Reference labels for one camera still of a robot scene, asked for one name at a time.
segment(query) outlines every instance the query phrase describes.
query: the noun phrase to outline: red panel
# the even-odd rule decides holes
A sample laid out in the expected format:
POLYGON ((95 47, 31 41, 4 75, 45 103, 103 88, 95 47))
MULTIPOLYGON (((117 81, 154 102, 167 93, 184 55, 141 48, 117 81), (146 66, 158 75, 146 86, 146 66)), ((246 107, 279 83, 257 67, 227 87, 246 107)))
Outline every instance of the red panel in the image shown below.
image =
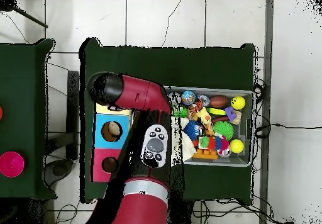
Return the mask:
POLYGON ((112 224, 166 224, 167 205, 147 194, 127 194, 123 197, 112 224))
POLYGON ((94 153, 94 165, 93 165, 93 181, 94 182, 109 182, 111 173, 103 171, 102 161, 106 157, 114 157, 118 159, 119 154, 121 153, 120 149, 100 149, 95 148, 94 153))

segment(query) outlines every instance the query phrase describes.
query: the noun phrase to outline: pink button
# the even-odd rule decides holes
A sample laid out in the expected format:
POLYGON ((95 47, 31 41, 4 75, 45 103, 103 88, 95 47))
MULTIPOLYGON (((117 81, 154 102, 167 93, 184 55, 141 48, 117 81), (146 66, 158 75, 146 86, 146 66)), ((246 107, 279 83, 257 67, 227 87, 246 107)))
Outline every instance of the pink button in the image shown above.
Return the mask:
POLYGON ((0 172, 9 178, 20 175, 25 166, 23 157, 17 152, 6 152, 0 156, 0 172))

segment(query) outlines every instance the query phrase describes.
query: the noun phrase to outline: green table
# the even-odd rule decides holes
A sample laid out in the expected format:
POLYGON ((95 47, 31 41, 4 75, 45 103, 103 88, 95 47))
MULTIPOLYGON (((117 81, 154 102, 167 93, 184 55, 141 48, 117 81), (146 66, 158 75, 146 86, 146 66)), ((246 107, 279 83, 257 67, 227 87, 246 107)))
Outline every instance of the green table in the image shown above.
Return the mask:
MULTIPOLYGON (((112 71, 156 81, 165 86, 253 90, 255 48, 102 47, 95 38, 80 48, 80 94, 84 95, 86 147, 82 169, 85 200, 102 198, 106 183, 89 180, 93 103, 84 85, 96 72, 112 71)), ((185 165, 185 199, 239 198, 251 203, 251 166, 185 165)))
POLYGON ((25 158, 25 169, 18 177, 0 174, 0 197, 55 197, 43 182, 45 61, 52 47, 50 39, 34 45, 0 44, 0 155, 16 151, 25 158))

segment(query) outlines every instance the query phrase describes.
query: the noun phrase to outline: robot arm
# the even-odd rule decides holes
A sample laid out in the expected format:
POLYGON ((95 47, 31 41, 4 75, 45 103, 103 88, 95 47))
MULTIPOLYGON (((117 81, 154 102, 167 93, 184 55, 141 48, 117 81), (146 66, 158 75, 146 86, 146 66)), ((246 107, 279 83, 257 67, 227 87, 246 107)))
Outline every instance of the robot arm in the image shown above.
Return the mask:
POLYGON ((123 197, 112 224, 166 224, 170 181, 170 103, 164 88, 124 74, 100 72, 88 82, 91 99, 100 105, 140 110, 121 150, 113 183, 123 183, 123 197))

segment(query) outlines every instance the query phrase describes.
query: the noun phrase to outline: green spiky ball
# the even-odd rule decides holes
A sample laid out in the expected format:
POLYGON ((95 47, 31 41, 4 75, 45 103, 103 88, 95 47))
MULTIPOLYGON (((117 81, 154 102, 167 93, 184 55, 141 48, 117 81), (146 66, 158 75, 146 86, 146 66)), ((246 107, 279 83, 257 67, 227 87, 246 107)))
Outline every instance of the green spiky ball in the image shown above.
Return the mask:
POLYGON ((213 131, 216 133, 219 133, 221 135, 224 135, 226 137, 227 141, 232 139, 233 135, 234 135, 233 125, 231 125, 227 121, 217 121, 214 124, 213 131))
POLYGON ((209 143, 209 137, 205 136, 205 137, 200 138, 199 143, 200 143, 201 147, 206 148, 208 146, 208 143, 209 143))
POLYGON ((174 115, 174 117, 187 118, 188 117, 188 109, 185 108, 184 106, 174 107, 173 108, 173 115, 174 115))

